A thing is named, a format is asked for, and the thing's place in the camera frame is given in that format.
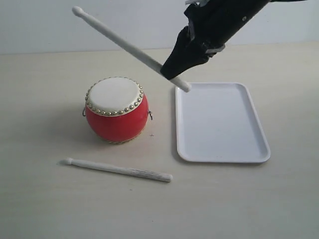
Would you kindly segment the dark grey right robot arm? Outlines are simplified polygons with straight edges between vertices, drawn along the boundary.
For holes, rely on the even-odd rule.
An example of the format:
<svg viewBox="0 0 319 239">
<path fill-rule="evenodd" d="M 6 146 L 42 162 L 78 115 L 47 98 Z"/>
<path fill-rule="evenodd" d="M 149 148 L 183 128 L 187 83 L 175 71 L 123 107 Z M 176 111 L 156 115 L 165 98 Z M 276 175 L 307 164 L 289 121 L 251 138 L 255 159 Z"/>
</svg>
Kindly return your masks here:
<svg viewBox="0 0 319 239">
<path fill-rule="evenodd" d="M 175 46 L 160 69 L 171 80 L 184 71 L 205 64 L 225 48 L 268 0 L 188 0 L 184 15 L 188 20 Z"/>
</svg>

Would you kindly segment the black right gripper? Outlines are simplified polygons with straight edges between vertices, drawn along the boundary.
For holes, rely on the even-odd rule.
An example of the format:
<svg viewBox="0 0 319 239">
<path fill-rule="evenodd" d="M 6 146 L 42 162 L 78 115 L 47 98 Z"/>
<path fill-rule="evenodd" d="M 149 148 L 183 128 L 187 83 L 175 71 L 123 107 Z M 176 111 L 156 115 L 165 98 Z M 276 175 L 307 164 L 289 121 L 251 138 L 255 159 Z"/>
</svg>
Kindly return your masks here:
<svg viewBox="0 0 319 239">
<path fill-rule="evenodd" d="M 161 74 L 168 80 L 179 76 L 190 68 L 208 62 L 225 48 L 224 43 L 213 39 L 210 35 L 210 17 L 217 10 L 218 4 L 190 4 L 184 15 L 188 25 L 177 36 L 175 47 L 167 58 Z"/>
</svg>

